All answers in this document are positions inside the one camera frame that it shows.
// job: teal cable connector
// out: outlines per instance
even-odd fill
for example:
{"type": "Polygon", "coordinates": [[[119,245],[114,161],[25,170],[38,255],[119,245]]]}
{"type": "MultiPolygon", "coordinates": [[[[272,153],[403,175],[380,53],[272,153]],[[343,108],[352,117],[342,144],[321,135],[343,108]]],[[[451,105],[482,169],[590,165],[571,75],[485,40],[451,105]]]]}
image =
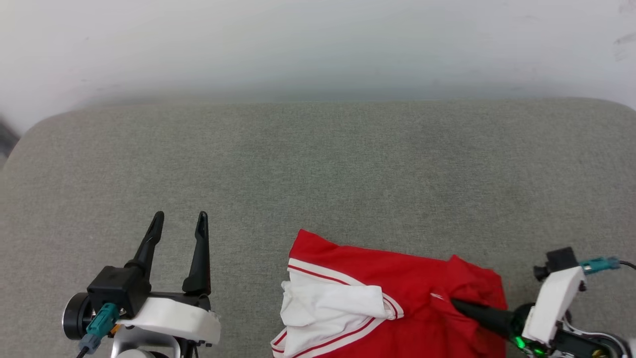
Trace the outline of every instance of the teal cable connector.
{"type": "Polygon", "coordinates": [[[110,332],[119,319],[119,309],[113,303],[106,303],[86,328],[86,334],[79,341],[80,356],[93,354],[102,343],[102,338],[110,332]]]}
{"type": "Polygon", "coordinates": [[[608,258],[597,257],[596,259],[581,262],[581,267],[583,268],[583,273],[591,275],[607,269],[619,269],[621,268],[621,264],[616,256],[608,258]]]}

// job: robotic arm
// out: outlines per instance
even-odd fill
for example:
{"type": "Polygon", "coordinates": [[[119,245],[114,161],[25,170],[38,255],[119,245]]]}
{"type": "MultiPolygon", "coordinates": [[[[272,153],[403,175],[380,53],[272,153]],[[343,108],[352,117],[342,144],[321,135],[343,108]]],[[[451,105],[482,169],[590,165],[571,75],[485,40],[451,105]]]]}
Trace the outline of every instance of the robotic arm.
{"type": "Polygon", "coordinates": [[[141,350],[141,346],[169,347],[174,358],[192,358],[193,354],[198,356],[197,347],[218,344],[221,324],[208,298],[211,287],[207,214],[199,214],[197,243],[183,292],[151,291],[150,270],[162,229],[163,212],[159,211],[135,257],[123,268],[106,266],[86,292],[76,294],[68,302],[62,327],[69,339],[79,340],[79,358],[93,354],[105,336],[114,339],[111,358],[167,358],[141,350]]]}
{"type": "Polygon", "coordinates": [[[609,333],[589,333],[572,327],[567,310],[579,291],[586,290],[586,275],[620,264],[616,258],[578,262],[571,248],[548,252],[543,267],[534,275],[544,280],[536,303],[521,305],[515,311],[502,311],[460,300],[455,309],[480,325],[515,344],[528,357],[550,358],[632,358],[636,352],[625,340],[609,333]]]}

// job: black cable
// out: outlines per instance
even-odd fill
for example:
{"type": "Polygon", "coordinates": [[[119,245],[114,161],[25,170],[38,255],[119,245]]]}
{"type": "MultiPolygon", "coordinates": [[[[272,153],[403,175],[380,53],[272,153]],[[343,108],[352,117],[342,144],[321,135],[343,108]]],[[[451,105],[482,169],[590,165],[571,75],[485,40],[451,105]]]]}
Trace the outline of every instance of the black cable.
{"type": "Polygon", "coordinates": [[[84,358],[84,356],[88,353],[88,347],[84,347],[79,351],[77,358],[84,358]]]}
{"type": "Polygon", "coordinates": [[[629,267],[631,267],[631,268],[633,268],[633,269],[636,269],[636,265],[632,264],[632,263],[631,263],[631,262],[629,262],[629,261],[619,261],[619,263],[620,263],[621,265],[629,266],[629,267]]]}

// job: red and white garment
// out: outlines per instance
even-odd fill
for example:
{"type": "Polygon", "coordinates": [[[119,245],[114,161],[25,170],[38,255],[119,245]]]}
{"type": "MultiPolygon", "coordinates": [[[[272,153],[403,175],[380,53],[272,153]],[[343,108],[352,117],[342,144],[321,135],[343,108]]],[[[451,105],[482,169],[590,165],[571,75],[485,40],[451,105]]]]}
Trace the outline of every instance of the red and white garment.
{"type": "Polygon", "coordinates": [[[338,246],[301,230],[272,340],[275,358],[504,358],[505,342],[450,298],[506,309],[501,278],[453,256],[338,246]]]}

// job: gray fabric surface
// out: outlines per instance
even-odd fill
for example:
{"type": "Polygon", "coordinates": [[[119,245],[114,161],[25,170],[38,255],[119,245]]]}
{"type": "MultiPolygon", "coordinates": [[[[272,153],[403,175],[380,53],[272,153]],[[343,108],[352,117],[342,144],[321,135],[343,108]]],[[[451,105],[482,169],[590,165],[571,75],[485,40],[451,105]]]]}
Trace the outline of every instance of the gray fabric surface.
{"type": "MultiPolygon", "coordinates": [[[[219,347],[268,357],[279,284],[298,229],[339,244],[496,270],[514,307],[532,267],[636,261],[636,112],[606,101],[443,101],[133,106],[31,129],[1,172],[3,357],[74,357],[67,300],[134,254],[166,214],[154,290],[179,290],[200,210],[211,219],[219,347]]],[[[572,307],[585,329],[636,333],[636,273],[590,279],[572,307]]],[[[106,343],[97,357],[106,357],[106,343]]]]}

